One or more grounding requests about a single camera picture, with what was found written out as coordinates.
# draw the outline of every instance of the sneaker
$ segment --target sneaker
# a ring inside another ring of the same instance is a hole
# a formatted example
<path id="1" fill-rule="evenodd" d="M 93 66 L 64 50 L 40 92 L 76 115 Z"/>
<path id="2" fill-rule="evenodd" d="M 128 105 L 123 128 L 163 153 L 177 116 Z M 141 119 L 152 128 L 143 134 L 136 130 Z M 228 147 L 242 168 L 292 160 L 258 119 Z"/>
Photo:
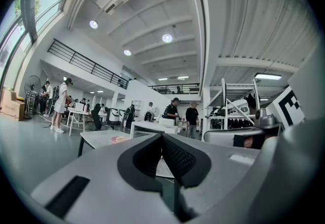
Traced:
<path id="1" fill-rule="evenodd" d="M 57 133 L 64 133 L 64 131 L 62 130 L 62 129 L 55 129 L 55 131 L 57 132 Z"/>

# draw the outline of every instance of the table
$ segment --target table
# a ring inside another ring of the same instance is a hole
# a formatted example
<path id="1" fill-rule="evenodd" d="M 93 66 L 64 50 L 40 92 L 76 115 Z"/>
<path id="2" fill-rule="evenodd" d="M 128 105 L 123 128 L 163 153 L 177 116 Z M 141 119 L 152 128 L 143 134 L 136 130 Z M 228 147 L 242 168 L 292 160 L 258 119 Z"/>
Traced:
<path id="1" fill-rule="evenodd" d="M 80 115 L 89 115 L 89 113 L 87 112 L 83 112 L 83 111 L 76 111 L 74 108 L 68 108 L 69 110 L 69 115 L 68 115 L 68 120 L 67 120 L 67 126 L 69 127 L 69 119 L 70 119 L 70 115 L 71 113 L 73 113 L 72 118 L 71 118 L 71 124 L 70 124 L 70 131 L 69 131 L 69 136 L 71 135 L 71 130 L 72 130 L 72 124 L 74 123 L 73 121 L 75 121 L 78 126 L 79 124 L 83 125 L 83 131 L 86 132 L 85 130 L 85 117 L 82 117 L 82 122 L 80 122 Z"/>
<path id="2" fill-rule="evenodd" d="M 132 122 L 132 124 L 131 124 L 131 132 L 130 132 L 131 138 L 134 137 L 136 126 L 140 126 L 140 127 L 150 129 L 150 130 L 155 130 L 155 131 L 162 131 L 167 134 L 175 134 L 175 135 L 177 134 L 177 131 L 178 131 L 178 127 L 176 125 L 165 126 L 162 124 L 157 124 L 157 123 L 152 123 L 152 122 L 147 122 L 147 121 L 138 121 L 138 122 Z"/>
<path id="3" fill-rule="evenodd" d="M 112 138 L 124 137 L 129 140 L 130 135 L 117 130 L 105 130 L 105 131 L 93 131 L 80 133 L 81 140 L 79 145 L 78 157 L 82 155 L 83 144 L 88 144 L 91 148 L 97 149 L 103 146 L 115 144 L 116 142 Z M 174 178 L 172 172 L 169 170 L 164 158 L 161 158 L 156 170 L 156 176 L 163 178 Z"/>

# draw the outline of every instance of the metal rack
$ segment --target metal rack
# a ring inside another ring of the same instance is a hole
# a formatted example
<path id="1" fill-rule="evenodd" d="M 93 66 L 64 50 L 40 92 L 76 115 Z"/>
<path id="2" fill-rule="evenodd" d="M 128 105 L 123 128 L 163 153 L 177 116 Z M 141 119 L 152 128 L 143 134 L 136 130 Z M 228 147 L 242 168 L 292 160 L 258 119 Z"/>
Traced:
<path id="1" fill-rule="evenodd" d="M 223 129 L 228 129 L 228 118 L 246 118 L 252 124 L 254 122 L 251 118 L 255 118 L 255 115 L 246 115 L 232 101 L 242 99 L 243 97 L 253 93 L 255 94 L 256 109 L 259 109 L 259 99 L 255 79 L 252 79 L 251 84 L 226 84 L 225 80 L 221 79 L 221 89 L 211 99 L 211 102 L 207 107 L 216 107 L 217 105 L 225 109 L 225 116 L 210 116 L 209 119 L 222 119 Z M 242 115 L 228 115 L 228 104 L 233 105 Z"/>

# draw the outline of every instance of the black metal railing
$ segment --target black metal railing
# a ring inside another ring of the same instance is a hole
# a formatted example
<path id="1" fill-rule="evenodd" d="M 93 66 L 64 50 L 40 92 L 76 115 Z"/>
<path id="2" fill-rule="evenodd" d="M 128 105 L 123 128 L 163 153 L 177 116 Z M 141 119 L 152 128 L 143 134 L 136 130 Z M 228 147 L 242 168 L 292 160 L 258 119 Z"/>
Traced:
<path id="1" fill-rule="evenodd" d="M 127 89 L 128 81 L 126 79 L 123 79 L 114 72 L 111 72 L 91 59 L 88 59 L 57 39 L 54 39 L 48 52 L 84 71 L 107 80 L 112 84 L 118 85 L 121 88 Z"/>
<path id="2" fill-rule="evenodd" d="M 199 83 L 149 86 L 160 94 L 198 94 Z"/>

